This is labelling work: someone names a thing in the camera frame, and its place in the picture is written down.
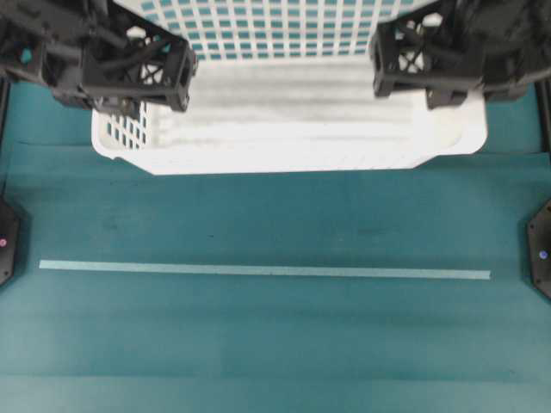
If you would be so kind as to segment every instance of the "black corner mount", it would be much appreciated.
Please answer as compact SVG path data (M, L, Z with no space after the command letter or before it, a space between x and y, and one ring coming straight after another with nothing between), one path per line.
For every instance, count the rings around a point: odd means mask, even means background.
M0 78L0 142L8 110L9 85ZM20 220L14 210L0 197L0 286L14 273L15 248Z
M528 223L527 232L532 283L551 299L551 201Z

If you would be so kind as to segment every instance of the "white tape strip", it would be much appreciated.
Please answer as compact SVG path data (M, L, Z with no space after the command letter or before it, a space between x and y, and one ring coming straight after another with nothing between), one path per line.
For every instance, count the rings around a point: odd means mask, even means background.
M121 273L266 275L291 277L404 278L429 280L490 280L490 271L414 268L258 267L137 262L41 260L40 269Z

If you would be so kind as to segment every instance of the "teal cloth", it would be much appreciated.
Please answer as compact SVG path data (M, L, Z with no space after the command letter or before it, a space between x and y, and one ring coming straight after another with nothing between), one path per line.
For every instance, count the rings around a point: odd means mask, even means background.
M524 234L551 193L547 154L153 177L95 154L87 114L13 92L5 196L23 225L16 277L0 289L3 410L549 411L551 305L529 283ZM23 129L14 111L31 96ZM492 279L59 272L40 259Z

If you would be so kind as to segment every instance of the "white plastic basket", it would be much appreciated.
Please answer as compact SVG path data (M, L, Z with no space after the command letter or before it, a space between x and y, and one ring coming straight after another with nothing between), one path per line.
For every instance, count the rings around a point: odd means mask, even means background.
M121 3L190 39L202 62L186 114L94 113L92 142L105 157L155 175L402 169L486 139L482 96L434 111L424 92L373 97L376 23L426 1Z

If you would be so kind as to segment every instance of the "white line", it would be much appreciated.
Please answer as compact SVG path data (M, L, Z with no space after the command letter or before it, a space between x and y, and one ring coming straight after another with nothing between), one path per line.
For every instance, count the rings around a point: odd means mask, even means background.
M40 269L110 271L121 273L268 275L296 277L413 278L429 280L490 280L490 271L414 268L258 267L137 262L41 260Z

